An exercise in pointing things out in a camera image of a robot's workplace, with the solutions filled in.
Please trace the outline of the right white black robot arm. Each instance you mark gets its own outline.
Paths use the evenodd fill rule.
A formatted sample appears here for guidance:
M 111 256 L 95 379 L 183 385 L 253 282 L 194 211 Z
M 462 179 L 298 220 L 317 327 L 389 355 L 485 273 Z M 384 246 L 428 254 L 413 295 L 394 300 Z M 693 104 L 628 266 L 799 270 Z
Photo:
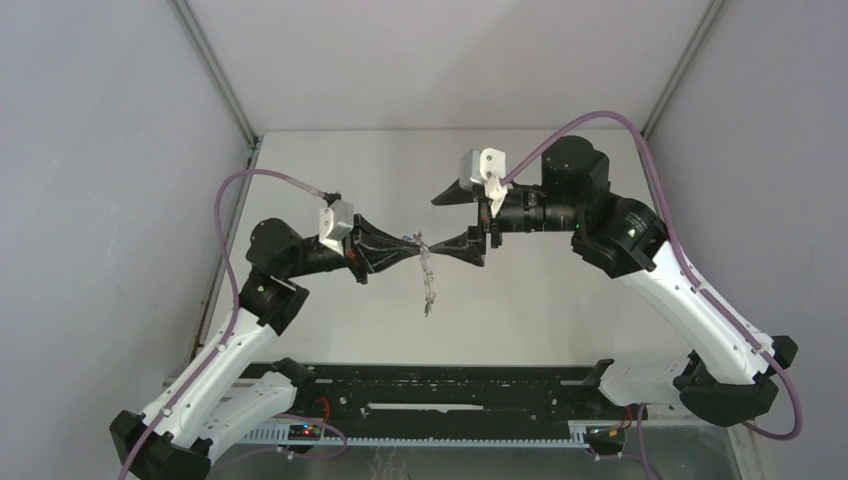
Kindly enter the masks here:
M 597 362 L 581 392 L 593 417 L 620 406 L 679 405 L 731 427 L 766 414 L 778 394 L 774 375 L 791 365 L 796 342 L 716 307 L 715 294 L 691 282 L 691 266 L 675 255 L 665 222 L 645 203 L 613 193 L 609 170 L 608 156 L 589 140 L 564 136 L 542 153 L 539 184 L 500 189 L 504 153 L 472 150 L 433 204 L 472 204 L 477 220 L 431 250 L 480 267 L 507 233 L 568 232 L 575 254 L 638 293 L 690 344 L 686 357 L 667 362 Z

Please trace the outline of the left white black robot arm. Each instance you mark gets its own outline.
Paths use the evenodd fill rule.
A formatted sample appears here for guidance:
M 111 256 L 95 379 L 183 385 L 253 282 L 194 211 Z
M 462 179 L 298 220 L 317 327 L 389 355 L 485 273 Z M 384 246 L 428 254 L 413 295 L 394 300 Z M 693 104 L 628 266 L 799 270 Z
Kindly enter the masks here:
M 112 421 L 120 478 L 204 479 L 230 447 L 265 420 L 312 411 L 314 376 L 290 358 L 248 389 L 223 397 L 306 302 L 309 291 L 294 278 L 343 269 L 364 284 L 369 275 L 421 250 L 419 243 L 389 235 L 359 214 L 331 233 L 329 239 L 303 237 L 277 218 L 254 227 L 246 254 L 251 270 L 230 320 L 141 413 L 122 411 Z

